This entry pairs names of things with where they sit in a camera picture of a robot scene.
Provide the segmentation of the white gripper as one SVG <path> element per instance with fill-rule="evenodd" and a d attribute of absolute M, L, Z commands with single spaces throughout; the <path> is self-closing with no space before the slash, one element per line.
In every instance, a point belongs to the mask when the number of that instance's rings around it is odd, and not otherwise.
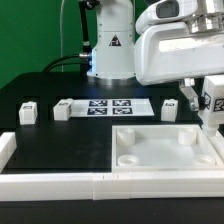
<path fill-rule="evenodd" d="M 184 22 L 154 25 L 135 44 L 135 73 L 142 85 L 179 81 L 191 111 L 199 110 L 193 78 L 224 73 L 224 31 L 192 35 Z"/>

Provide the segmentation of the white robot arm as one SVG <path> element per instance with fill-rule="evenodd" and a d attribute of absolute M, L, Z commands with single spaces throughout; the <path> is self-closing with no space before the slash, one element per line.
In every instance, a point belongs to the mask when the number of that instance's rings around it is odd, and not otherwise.
<path fill-rule="evenodd" d="M 193 80 L 224 73 L 224 0 L 144 1 L 135 17 L 134 0 L 80 0 L 97 14 L 87 77 L 106 85 L 178 80 L 197 111 Z"/>

